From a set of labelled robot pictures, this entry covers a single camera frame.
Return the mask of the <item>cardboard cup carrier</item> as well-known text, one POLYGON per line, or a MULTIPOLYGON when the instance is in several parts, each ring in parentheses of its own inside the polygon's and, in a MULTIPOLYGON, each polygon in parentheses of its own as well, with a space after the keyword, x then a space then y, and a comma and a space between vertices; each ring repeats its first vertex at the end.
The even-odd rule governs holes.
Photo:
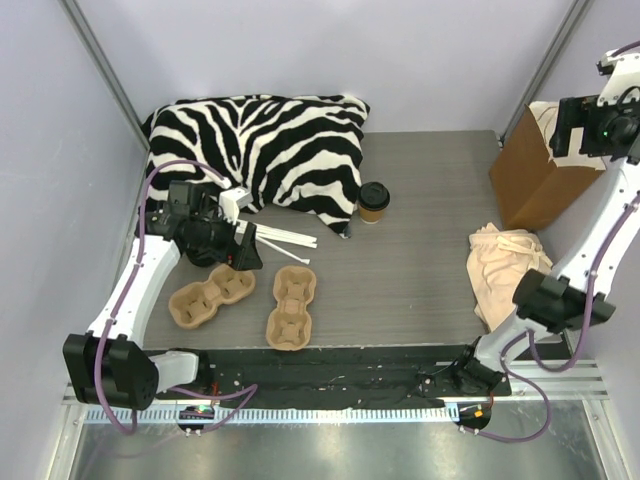
POLYGON ((255 289, 252 271, 237 271, 219 265, 205 281, 192 282, 174 292, 168 302, 174 322, 192 330, 211 320, 221 305, 233 305, 249 296, 255 289))
POLYGON ((317 278, 302 266, 282 267, 275 275, 276 307, 267 320, 265 338, 278 351, 299 351, 311 339, 312 318, 307 308, 313 301, 317 278))

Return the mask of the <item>brown paper bag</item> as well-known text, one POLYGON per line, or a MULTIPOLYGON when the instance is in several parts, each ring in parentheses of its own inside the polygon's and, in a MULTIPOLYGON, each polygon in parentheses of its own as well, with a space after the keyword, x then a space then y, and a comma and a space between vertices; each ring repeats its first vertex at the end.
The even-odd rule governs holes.
POLYGON ((552 152, 549 141, 558 109, 557 102, 535 101, 526 106, 490 168, 502 226, 507 230, 545 229, 606 170, 603 157, 579 152, 581 127, 570 134, 567 156, 552 152))

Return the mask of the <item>brown paper coffee cup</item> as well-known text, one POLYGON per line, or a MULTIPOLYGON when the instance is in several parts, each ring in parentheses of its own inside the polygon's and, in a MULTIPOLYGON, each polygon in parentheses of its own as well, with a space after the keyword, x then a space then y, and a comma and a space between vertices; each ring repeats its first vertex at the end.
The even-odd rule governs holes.
POLYGON ((366 224, 376 224, 383 217, 385 213, 385 208, 382 209, 369 209, 363 204, 358 205, 358 213, 360 219, 366 224))

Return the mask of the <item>black cup lid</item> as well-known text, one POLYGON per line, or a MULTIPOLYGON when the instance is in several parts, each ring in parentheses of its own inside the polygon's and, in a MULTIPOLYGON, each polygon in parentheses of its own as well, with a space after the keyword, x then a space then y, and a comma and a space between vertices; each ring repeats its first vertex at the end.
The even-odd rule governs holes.
POLYGON ((358 203, 372 211, 385 209, 390 203, 390 192, 378 181, 364 183, 358 192, 358 203))

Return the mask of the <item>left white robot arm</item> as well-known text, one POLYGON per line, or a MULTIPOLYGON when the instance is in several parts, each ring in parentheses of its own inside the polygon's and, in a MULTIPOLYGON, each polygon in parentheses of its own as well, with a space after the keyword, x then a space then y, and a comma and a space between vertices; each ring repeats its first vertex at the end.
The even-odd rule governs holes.
POLYGON ((204 354, 173 348, 158 355, 142 349, 146 326, 169 274, 182 257, 208 267, 208 278, 178 289, 169 300, 174 321, 195 329, 223 305, 246 298, 263 265, 256 226, 235 239, 239 213, 252 200, 242 187, 227 187, 212 198, 200 185, 177 181, 143 222, 132 253, 107 304, 83 335, 71 334, 63 357, 76 398, 85 404, 146 409, 154 397, 178 387, 190 398, 205 397, 213 385, 204 354))

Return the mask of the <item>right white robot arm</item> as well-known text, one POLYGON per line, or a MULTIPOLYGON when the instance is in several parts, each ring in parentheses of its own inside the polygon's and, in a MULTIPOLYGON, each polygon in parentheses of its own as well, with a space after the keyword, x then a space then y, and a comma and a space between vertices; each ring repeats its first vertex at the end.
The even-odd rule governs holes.
POLYGON ((611 183, 580 240, 548 274, 528 270, 517 285, 515 309, 492 333, 467 346, 449 378, 464 395, 489 394, 504 381, 510 363, 536 343, 563 330, 585 335, 610 319, 607 302, 616 270, 639 231, 639 100, 632 88, 601 101, 595 96, 560 100, 549 146, 568 156, 574 131, 580 155, 610 160, 611 183))

